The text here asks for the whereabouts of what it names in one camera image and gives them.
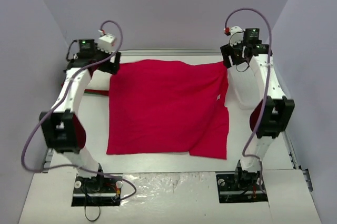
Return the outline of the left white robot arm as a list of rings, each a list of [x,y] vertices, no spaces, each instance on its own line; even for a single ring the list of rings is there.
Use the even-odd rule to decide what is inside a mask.
[[[39,119],[45,142],[50,149],[65,156],[77,169],[78,176],[87,179],[93,191],[101,191],[106,178],[101,175],[102,167],[87,150],[86,132],[77,114],[86,87],[96,70],[112,75],[120,68],[121,53],[117,52],[111,61],[116,37],[103,34],[98,40],[76,40],[79,52],[68,59],[66,78],[52,113],[42,112]]]

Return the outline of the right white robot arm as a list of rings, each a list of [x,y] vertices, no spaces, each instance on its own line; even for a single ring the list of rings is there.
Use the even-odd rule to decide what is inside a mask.
[[[220,48],[225,67],[229,69],[246,63],[253,72],[260,96],[250,115],[252,134],[243,148],[233,176],[234,184],[245,189],[261,175],[262,160],[270,145],[285,131],[295,103],[280,86],[271,46],[262,43],[259,28],[226,27],[224,33],[229,37],[228,44]]]

